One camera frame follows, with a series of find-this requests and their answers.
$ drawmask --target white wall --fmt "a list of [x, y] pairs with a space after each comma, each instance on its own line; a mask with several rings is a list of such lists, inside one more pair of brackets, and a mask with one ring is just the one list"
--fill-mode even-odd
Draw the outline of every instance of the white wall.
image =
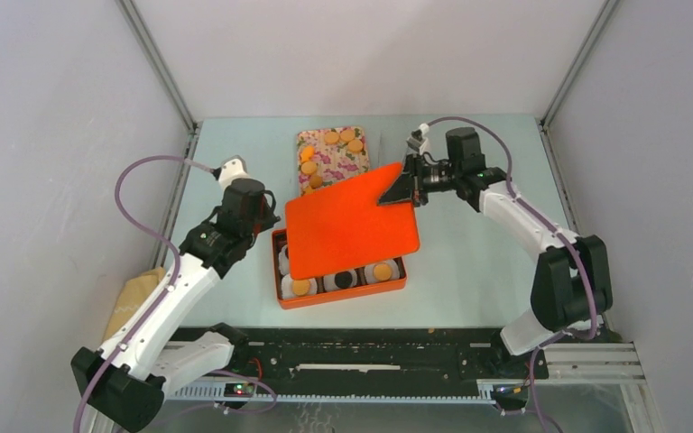
[[542, 115], [603, 0], [142, 0], [198, 118]]
[[[153, 248], [117, 175], [185, 139], [114, 1], [0, 0], [0, 432], [70, 430], [70, 358]], [[132, 176], [132, 212], [159, 224], [176, 170]]]
[[551, 132], [614, 324], [667, 430], [693, 431], [693, 2], [622, 2]]

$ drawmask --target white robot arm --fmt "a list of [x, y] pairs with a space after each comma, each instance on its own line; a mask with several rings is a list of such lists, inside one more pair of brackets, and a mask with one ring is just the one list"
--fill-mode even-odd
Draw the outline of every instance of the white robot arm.
[[230, 363], [237, 335], [229, 327], [212, 328], [171, 350], [164, 347], [192, 307], [245, 257], [258, 234], [280, 220], [274, 195], [248, 176], [240, 157], [213, 174], [224, 189], [222, 204], [187, 234], [180, 245], [180, 268], [172, 265], [144, 304], [96, 352], [81, 347], [71, 361], [82, 394], [97, 377], [88, 404], [130, 432], [152, 421], [165, 396]]
[[[607, 255], [601, 239], [580, 237], [550, 221], [522, 197], [503, 170], [488, 168], [475, 128], [448, 131], [448, 159], [441, 161], [429, 161], [427, 153], [415, 152], [428, 147], [428, 130], [429, 126], [423, 124], [408, 138], [411, 151], [405, 155], [402, 173], [379, 198], [379, 205], [410, 201], [419, 207], [429, 202], [430, 192], [454, 190], [476, 212], [505, 228], [537, 265], [531, 307], [493, 338], [491, 364], [495, 370], [522, 359], [559, 331], [612, 306]], [[574, 269], [582, 270], [589, 284], [582, 281], [581, 275], [573, 275]], [[588, 302], [587, 285], [593, 308]]]

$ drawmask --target round cookie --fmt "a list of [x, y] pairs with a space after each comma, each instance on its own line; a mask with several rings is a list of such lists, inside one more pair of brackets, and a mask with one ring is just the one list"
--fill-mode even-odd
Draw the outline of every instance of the round cookie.
[[339, 134], [338, 136], [339, 138], [341, 138], [342, 142], [349, 143], [355, 139], [355, 130], [345, 129], [344, 131], [341, 131], [341, 134]]
[[314, 161], [306, 161], [301, 164], [301, 172], [310, 176], [318, 171], [318, 164]]
[[388, 281], [390, 278], [392, 278], [392, 267], [386, 263], [378, 263], [373, 268], [373, 276], [378, 281]]
[[338, 143], [339, 135], [336, 131], [328, 131], [323, 135], [323, 140], [325, 144], [336, 144]]
[[313, 174], [310, 176], [310, 186], [312, 189], [318, 189], [322, 187], [322, 176], [318, 174]]
[[346, 148], [352, 152], [352, 153], [360, 153], [363, 150], [363, 142], [362, 140], [359, 140], [355, 138], [355, 140], [352, 140], [349, 142], [349, 144], [346, 145]]
[[293, 280], [293, 294], [296, 296], [304, 296], [310, 292], [309, 280]]

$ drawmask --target light blue table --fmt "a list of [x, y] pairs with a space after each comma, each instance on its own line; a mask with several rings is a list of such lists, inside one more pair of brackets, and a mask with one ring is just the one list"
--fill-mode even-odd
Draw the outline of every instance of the light blue table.
[[[296, 133], [348, 124], [362, 125], [374, 168], [399, 161], [405, 138], [436, 116], [337, 116], [220, 118], [205, 121], [195, 160], [212, 167], [239, 154], [252, 177], [278, 198], [278, 209], [296, 197]], [[559, 194], [535, 120], [528, 115], [470, 116], [509, 145], [513, 177], [522, 193], [549, 217], [566, 224]], [[444, 135], [459, 123], [434, 126], [431, 153], [446, 156]], [[482, 134], [489, 165], [505, 169], [501, 148]], [[206, 173], [192, 170], [173, 239], [219, 203], [221, 192]], [[285, 218], [276, 228], [285, 226]], [[185, 326], [224, 321], [237, 327], [501, 327], [529, 306], [534, 264], [495, 222], [477, 214], [452, 192], [430, 196], [417, 209], [421, 247], [405, 257], [403, 290], [302, 309], [283, 310], [275, 298], [271, 238], [264, 233], [245, 259], [212, 289], [185, 319]]]

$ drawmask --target beige cloth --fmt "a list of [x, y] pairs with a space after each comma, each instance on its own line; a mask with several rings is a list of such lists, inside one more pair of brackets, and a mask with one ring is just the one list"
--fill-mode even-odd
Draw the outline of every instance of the beige cloth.
[[110, 321], [107, 322], [105, 338], [102, 341], [110, 338], [134, 315], [135, 311], [142, 306], [144, 300], [158, 287], [158, 283], [161, 282], [165, 274], [165, 269], [155, 268], [126, 282], [124, 289], [121, 290], [121, 294], [118, 295], [118, 301], [115, 303], [115, 309], [110, 316]]

